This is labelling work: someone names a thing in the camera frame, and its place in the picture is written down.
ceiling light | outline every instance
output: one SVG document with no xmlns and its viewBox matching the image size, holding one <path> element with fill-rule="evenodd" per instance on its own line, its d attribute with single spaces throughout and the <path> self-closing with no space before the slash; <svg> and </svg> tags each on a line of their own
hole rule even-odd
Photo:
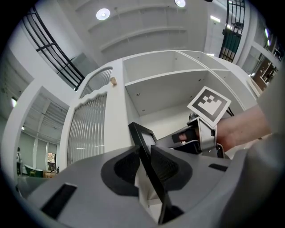
<svg viewBox="0 0 285 228">
<path fill-rule="evenodd" d="M 219 22 L 219 23 L 220 23 L 220 21 L 221 21 L 219 18 L 216 18 L 216 17 L 214 17 L 214 16 L 212 16 L 212 15 L 210 16 L 210 18 L 211 18 L 212 20 L 215 20 L 215 21 Z"/>
<path fill-rule="evenodd" d="M 269 34 L 268 34 L 268 31 L 267 31 L 267 28 L 265 29 L 265 34 L 266 34 L 266 37 L 268 38 Z"/>
<path fill-rule="evenodd" d="M 186 5 L 185 0 L 175 0 L 175 4 L 179 7 L 184 7 Z"/>
<path fill-rule="evenodd" d="M 16 98 L 12 97 L 12 98 L 11 98 L 11 102 L 12 102 L 12 106 L 13 106 L 13 108 L 14 108 L 14 107 L 16 106 L 16 104 L 17 104 Z"/>
<path fill-rule="evenodd" d="M 108 9 L 100 9 L 97 13 L 96 13 L 96 17 L 98 20 L 106 20 L 108 17 L 110 16 L 110 10 Z"/>
</svg>

staircase railing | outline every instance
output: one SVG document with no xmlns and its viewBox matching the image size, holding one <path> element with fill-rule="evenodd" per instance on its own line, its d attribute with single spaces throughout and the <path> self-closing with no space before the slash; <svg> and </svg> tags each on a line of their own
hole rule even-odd
<svg viewBox="0 0 285 228">
<path fill-rule="evenodd" d="M 49 33 L 36 8 L 32 7 L 22 21 L 28 34 L 37 46 L 36 51 L 40 52 L 43 55 L 42 57 L 52 64 L 56 73 L 77 91 L 85 77 Z"/>
<path fill-rule="evenodd" d="M 227 23 L 223 30 L 224 40 L 219 58 L 233 62 L 244 30 L 244 0 L 227 1 Z"/>
</svg>

forearm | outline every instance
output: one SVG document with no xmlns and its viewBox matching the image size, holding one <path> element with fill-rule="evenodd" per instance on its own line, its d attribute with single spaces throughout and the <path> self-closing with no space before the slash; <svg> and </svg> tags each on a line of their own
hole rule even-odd
<svg viewBox="0 0 285 228">
<path fill-rule="evenodd" d="M 225 144 L 225 151 L 270 134 L 269 125 L 258 105 L 218 123 L 217 142 Z"/>
</svg>

white cabinet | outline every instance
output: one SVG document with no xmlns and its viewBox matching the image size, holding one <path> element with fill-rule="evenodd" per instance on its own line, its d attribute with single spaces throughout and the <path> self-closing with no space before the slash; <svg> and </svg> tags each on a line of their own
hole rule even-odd
<svg viewBox="0 0 285 228">
<path fill-rule="evenodd" d="M 108 83 L 82 96 L 89 80 L 104 69 L 112 68 L 117 85 Z M 246 73 L 236 65 L 196 51 L 158 51 L 136 54 L 107 63 L 87 75 L 68 110 L 61 136 L 61 170 L 67 166 L 69 134 L 77 108 L 106 96 L 100 151 L 109 152 L 132 145 L 128 124 L 136 122 L 153 130 L 157 139 L 186 126 L 189 102 L 207 86 L 229 98 L 234 114 L 256 104 L 247 86 Z M 81 130 L 81 143 L 90 140 Z M 89 155 L 79 147 L 78 155 Z"/>
</svg>

person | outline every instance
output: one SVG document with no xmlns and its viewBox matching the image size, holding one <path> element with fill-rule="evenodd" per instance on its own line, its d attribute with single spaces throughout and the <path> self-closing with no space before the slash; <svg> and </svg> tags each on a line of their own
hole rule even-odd
<svg viewBox="0 0 285 228">
<path fill-rule="evenodd" d="M 217 142 L 224 152 L 270 133 L 285 135 L 285 63 L 257 99 L 257 105 L 217 124 Z"/>
<path fill-rule="evenodd" d="M 221 119 L 217 125 L 217 143 L 224 152 L 271 133 L 269 123 L 258 105 L 230 118 Z"/>
<path fill-rule="evenodd" d="M 21 158 L 21 154 L 20 154 L 20 148 L 18 147 L 18 150 L 17 150 L 17 174 L 18 175 L 21 175 L 22 172 L 21 172 L 21 163 L 22 163 L 22 158 Z"/>
</svg>

